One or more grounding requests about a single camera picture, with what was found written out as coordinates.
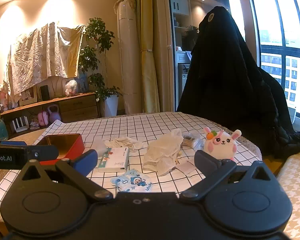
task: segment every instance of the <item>plush toy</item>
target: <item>plush toy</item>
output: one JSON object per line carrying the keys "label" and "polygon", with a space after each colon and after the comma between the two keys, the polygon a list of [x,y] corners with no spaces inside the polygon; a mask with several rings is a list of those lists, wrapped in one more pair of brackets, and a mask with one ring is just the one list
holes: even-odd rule
{"label": "plush toy", "polygon": [[4,111],[8,110],[8,100],[6,97],[7,93],[8,90],[5,88],[5,85],[0,83],[0,103],[3,105]]}
{"label": "plush toy", "polygon": [[241,136],[240,130],[236,130],[232,135],[229,135],[224,130],[218,133],[211,131],[209,127],[205,127],[204,131],[207,134],[207,140],[203,147],[206,153],[218,160],[234,160],[234,155],[237,152],[237,142],[235,140]]}

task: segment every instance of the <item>red box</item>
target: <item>red box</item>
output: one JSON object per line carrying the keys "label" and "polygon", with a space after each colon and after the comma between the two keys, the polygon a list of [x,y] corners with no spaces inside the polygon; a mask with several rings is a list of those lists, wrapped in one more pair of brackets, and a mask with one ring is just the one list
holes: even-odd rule
{"label": "red box", "polygon": [[59,151],[57,159],[40,162],[41,165],[53,165],[63,158],[74,160],[84,152],[82,136],[79,133],[47,135],[37,145],[54,145]]}

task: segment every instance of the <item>silver bolt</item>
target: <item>silver bolt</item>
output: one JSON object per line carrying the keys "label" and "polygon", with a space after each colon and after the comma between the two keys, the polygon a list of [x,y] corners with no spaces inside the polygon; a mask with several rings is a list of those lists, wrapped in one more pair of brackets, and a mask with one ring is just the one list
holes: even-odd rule
{"label": "silver bolt", "polygon": [[199,194],[197,192],[195,192],[192,189],[187,189],[184,192],[182,192],[182,195],[186,198],[195,198],[197,197]]}
{"label": "silver bolt", "polygon": [[134,199],[132,202],[137,205],[142,203],[142,201],[140,199]]}
{"label": "silver bolt", "polygon": [[97,198],[108,198],[111,196],[111,192],[102,189],[102,190],[98,190],[94,193],[94,196]]}

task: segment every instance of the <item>white grid tablecloth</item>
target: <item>white grid tablecloth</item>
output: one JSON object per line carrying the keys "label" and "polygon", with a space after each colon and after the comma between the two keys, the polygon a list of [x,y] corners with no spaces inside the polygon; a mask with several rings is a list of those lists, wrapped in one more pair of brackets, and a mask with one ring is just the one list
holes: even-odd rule
{"label": "white grid tablecloth", "polygon": [[[86,152],[90,149],[95,137],[100,137],[103,140],[112,140],[124,136],[136,138],[139,141],[145,142],[145,148],[136,152],[130,152],[128,169],[136,169],[149,176],[153,183],[152,192],[176,192],[178,195],[204,179],[205,176],[197,169],[188,175],[183,174],[177,169],[173,169],[167,175],[162,177],[159,177],[156,172],[143,171],[141,164],[143,162],[143,156],[146,153],[146,147],[149,142],[156,140],[164,133],[168,133],[175,128],[180,128],[182,132],[197,130],[201,134],[202,140],[205,142],[205,134],[203,131],[205,126],[210,127],[212,130],[220,130],[220,128],[204,118],[171,112],[140,114],[67,124],[57,120],[42,133],[34,144],[37,144],[42,140],[45,135],[80,133]],[[179,162],[189,159],[195,154],[195,151],[189,147],[183,147],[181,152],[182,155],[179,157]],[[238,165],[250,166],[256,160],[259,159],[253,152],[238,143],[238,151],[235,155],[235,161]],[[19,170],[9,171],[0,182],[0,205],[1,200],[19,172]],[[103,188],[111,191],[115,196],[117,190],[115,186],[111,184],[110,180],[121,174],[123,174],[123,172],[100,173],[95,168],[87,177]]]}

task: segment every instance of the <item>houndstooth cushion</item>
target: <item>houndstooth cushion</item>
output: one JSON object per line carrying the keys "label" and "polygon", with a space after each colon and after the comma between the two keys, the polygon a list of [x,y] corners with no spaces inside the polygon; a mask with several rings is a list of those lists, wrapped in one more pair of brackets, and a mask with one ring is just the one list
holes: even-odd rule
{"label": "houndstooth cushion", "polygon": [[300,240],[300,153],[289,157],[278,175],[278,181],[293,205],[285,233],[292,240]]}

